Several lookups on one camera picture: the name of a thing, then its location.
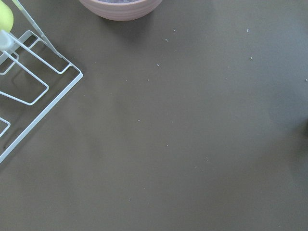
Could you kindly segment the pink bowl with ice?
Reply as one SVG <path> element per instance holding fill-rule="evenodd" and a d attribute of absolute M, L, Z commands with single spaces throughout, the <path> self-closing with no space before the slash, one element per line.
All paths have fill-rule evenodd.
<path fill-rule="evenodd" d="M 151 13 L 162 0 L 136 0 L 127 3 L 111 3 L 100 0 L 80 0 L 95 15 L 113 21 L 131 21 Z"/>

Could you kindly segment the yellow cup on rack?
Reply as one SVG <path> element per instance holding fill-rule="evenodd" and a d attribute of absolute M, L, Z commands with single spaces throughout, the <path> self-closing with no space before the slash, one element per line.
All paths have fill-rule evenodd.
<path fill-rule="evenodd" d="M 0 1 L 0 29 L 10 32 L 13 27 L 14 17 L 10 7 Z"/>

